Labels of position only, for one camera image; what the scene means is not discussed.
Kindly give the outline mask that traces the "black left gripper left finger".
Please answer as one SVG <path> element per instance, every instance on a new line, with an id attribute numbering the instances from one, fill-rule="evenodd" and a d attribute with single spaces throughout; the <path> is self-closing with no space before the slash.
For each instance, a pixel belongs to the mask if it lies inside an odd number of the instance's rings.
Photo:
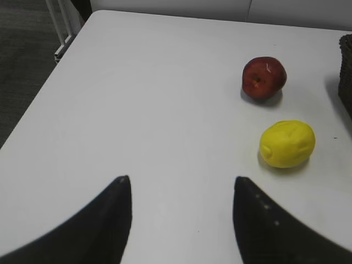
<path id="1" fill-rule="evenodd" d="M 1 257 L 1 263 L 120 263 L 132 223 L 127 175 L 115 178 L 77 214 Z"/>

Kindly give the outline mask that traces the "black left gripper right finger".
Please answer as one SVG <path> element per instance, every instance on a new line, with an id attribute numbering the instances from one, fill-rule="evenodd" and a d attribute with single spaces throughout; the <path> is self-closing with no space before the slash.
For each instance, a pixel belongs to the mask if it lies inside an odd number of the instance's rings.
<path id="1" fill-rule="evenodd" d="M 248 177 L 235 179 L 233 225 L 243 263 L 351 263 L 351 251 L 304 225 Z"/>

